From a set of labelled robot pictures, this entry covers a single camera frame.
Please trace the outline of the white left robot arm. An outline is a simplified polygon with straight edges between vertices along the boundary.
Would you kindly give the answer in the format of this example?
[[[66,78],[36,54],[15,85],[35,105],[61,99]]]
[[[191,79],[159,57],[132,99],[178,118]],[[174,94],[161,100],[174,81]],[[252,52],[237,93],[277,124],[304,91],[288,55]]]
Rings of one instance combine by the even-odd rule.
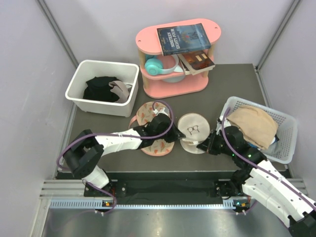
[[[112,184],[106,172],[98,167],[102,156],[123,150],[140,150],[162,139],[172,143],[185,138],[165,112],[159,112],[150,122],[129,130],[106,135],[83,131],[63,154],[63,158],[75,179],[81,179],[95,187],[102,196],[108,195]]]

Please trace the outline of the white mesh laundry bag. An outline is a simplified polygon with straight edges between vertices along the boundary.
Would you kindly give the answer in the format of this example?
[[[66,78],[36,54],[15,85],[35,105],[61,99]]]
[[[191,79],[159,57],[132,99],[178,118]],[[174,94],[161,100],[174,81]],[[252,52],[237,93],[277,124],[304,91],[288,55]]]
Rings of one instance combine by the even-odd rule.
[[[207,119],[197,113],[188,113],[179,118],[177,127],[186,136],[180,140],[182,148],[191,154],[203,154],[204,151],[197,148],[197,145],[205,141],[210,134]]]

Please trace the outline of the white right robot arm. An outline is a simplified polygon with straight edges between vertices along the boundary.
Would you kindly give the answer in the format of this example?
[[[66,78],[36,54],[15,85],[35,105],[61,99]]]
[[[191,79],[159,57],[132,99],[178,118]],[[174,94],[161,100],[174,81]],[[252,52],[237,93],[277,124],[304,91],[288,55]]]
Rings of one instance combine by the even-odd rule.
[[[250,196],[272,212],[293,237],[316,235],[316,202],[281,175],[267,157],[249,145],[235,126],[212,131],[200,150],[226,154],[239,168],[229,181],[217,183],[221,197]]]

